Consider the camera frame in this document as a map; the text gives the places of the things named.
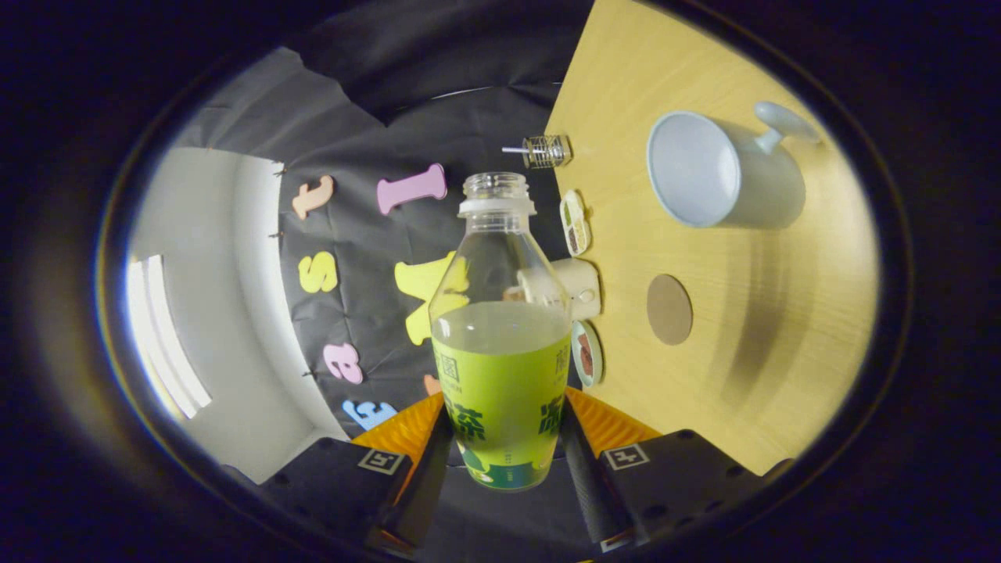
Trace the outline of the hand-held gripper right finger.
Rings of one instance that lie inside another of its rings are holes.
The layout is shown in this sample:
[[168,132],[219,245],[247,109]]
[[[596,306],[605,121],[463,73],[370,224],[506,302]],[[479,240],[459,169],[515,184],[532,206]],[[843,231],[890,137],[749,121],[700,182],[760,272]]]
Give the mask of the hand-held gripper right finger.
[[669,542],[766,485],[697,432],[662,434],[566,388],[560,439],[590,541],[601,552]]

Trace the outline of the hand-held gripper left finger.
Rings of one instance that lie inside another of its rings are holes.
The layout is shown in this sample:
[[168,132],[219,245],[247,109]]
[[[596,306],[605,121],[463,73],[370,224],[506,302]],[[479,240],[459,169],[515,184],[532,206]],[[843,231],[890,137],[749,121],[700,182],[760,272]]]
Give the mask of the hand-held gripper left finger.
[[340,540],[415,552],[439,506],[451,445],[444,396],[433,393],[349,442],[318,439],[260,488]]

